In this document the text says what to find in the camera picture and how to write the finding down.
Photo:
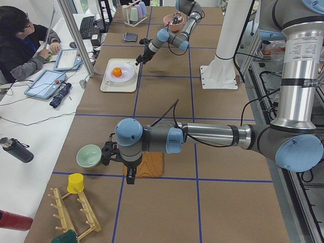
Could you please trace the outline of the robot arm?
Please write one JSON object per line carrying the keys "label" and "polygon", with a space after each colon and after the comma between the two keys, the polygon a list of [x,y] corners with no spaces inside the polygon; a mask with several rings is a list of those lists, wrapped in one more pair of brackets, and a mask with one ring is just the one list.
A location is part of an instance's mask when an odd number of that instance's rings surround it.
{"label": "robot arm", "polygon": [[133,118],[123,119],[115,127],[112,155],[127,167],[127,183],[134,183],[144,152],[179,153],[187,141],[239,146],[292,172],[308,171],[320,162],[323,145],[315,135],[311,112],[323,44],[323,1],[264,1],[259,30],[286,37],[276,118],[269,125],[239,127],[162,118],[143,126]]}
{"label": "robot arm", "polygon": [[186,51],[189,46],[189,39],[200,21],[205,17],[205,13],[200,4],[196,1],[179,0],[175,3],[176,9],[185,14],[188,19],[181,31],[173,32],[171,25],[160,29],[153,39],[143,38],[140,44],[145,46],[144,53],[136,58],[136,65],[146,64],[155,53],[165,44],[169,44],[181,51]]}

